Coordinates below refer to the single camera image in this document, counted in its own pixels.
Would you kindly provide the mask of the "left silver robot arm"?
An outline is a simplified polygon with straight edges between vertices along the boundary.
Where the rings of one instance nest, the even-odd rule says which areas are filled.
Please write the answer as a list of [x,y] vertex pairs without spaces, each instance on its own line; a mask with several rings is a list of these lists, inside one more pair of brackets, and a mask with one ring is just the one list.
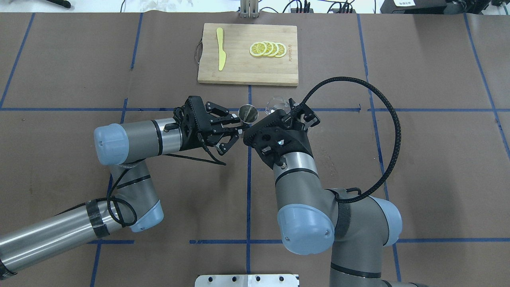
[[[1,101],[1,234],[104,197],[112,179],[93,131],[113,122],[170,117],[196,92],[136,96],[15,96]],[[24,269],[2,287],[190,286],[201,274],[251,273],[246,240],[253,177],[241,143],[226,167],[167,156],[146,163],[165,213],[141,233],[128,228]]]

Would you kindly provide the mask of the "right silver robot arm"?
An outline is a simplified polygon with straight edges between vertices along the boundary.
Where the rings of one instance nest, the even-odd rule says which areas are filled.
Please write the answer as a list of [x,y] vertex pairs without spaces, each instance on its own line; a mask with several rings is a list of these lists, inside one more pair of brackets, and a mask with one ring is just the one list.
[[277,222],[288,251],[307,256],[332,250],[331,287],[418,287],[381,278],[382,253],[402,232],[402,217],[387,200],[355,201],[354,189],[321,185],[308,140],[320,120],[308,107],[277,109],[247,129],[243,142],[272,169]]

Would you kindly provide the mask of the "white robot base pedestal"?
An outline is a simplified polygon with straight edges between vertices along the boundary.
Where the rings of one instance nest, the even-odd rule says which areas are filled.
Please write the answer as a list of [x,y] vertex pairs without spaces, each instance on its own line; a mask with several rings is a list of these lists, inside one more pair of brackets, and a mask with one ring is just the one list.
[[295,274],[200,275],[195,287],[299,287]]

